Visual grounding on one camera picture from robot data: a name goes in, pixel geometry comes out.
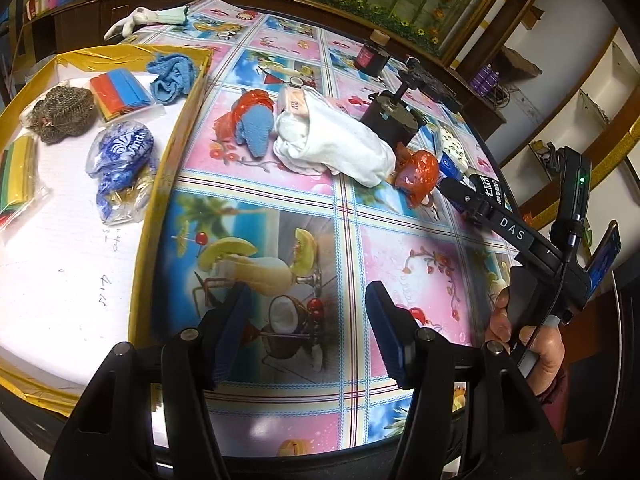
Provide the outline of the right hand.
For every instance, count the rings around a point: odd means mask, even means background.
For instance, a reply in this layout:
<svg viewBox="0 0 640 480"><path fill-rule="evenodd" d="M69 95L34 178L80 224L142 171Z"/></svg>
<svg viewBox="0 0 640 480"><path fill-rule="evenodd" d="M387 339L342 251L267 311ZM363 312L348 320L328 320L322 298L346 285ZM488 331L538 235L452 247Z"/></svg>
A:
<svg viewBox="0 0 640 480"><path fill-rule="evenodd" d="M508 317L510 290L506 287L498 293L485 330L486 340L495 340L506 346L512 336L512 324ZM541 326L535 332L534 326L526 325L520 330L518 338L528 344L535 336L528 350L538 356L538 361L530 371L526 382L536 396L546 393L555 381L565 356L562 336L556 326Z"/></svg>

